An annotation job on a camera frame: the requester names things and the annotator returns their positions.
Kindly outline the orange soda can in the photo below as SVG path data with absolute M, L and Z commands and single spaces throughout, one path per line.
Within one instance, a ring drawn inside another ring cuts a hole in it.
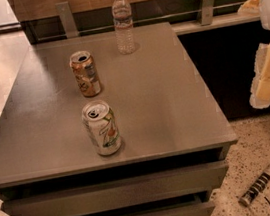
M 99 94 L 102 87 L 92 55 L 80 50 L 71 55 L 69 62 L 81 94 L 88 98 Z

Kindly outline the upper grey drawer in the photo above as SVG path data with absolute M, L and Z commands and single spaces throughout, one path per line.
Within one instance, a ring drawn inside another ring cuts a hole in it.
M 10 200 L 3 203 L 2 209 L 10 216 L 86 216 L 212 190 L 221 186 L 227 169 L 225 161 L 217 161 Z

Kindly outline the clear plastic water bottle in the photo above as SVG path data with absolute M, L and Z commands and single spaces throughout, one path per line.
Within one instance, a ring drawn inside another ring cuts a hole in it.
M 135 51 L 133 37 L 133 17 L 131 5 L 127 0 L 115 0 L 112 6 L 118 51 L 128 55 Z

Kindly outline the white green soda can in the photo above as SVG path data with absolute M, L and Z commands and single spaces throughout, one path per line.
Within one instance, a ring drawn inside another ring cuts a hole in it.
M 122 139 L 113 110 L 107 102 L 90 101 L 82 109 L 82 122 L 96 152 L 108 156 L 118 151 Z

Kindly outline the wooden wall shelf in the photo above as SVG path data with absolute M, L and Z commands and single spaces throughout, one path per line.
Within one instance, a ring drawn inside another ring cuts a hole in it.
M 65 1 L 70 5 L 79 36 L 114 28 L 111 12 L 114 0 L 7 0 L 32 44 L 68 38 L 55 8 L 56 3 Z M 202 26 L 198 19 L 201 0 L 128 0 L 137 27 L 167 21 L 178 34 L 257 21 L 257 14 L 242 16 L 237 13 L 245 1 L 215 0 L 213 21 Z

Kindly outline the left metal bracket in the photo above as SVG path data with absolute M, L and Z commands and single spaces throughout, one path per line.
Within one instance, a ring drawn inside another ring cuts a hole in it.
M 58 16 L 60 16 L 60 22 L 65 31 L 65 35 L 68 38 L 78 37 L 80 34 L 74 21 L 74 15 L 67 1 L 63 3 L 56 3 L 55 8 L 57 9 Z

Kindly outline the grey drawer cabinet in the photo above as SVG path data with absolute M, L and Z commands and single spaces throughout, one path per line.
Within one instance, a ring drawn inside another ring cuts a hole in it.
M 167 23 L 28 50 L 0 119 L 10 216 L 210 216 L 235 134 Z

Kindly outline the white power strip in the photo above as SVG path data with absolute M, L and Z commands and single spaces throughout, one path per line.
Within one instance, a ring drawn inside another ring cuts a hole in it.
M 264 191 L 270 181 L 270 165 L 257 177 L 254 183 L 240 197 L 239 203 L 245 207 L 250 206 L 257 196 Z

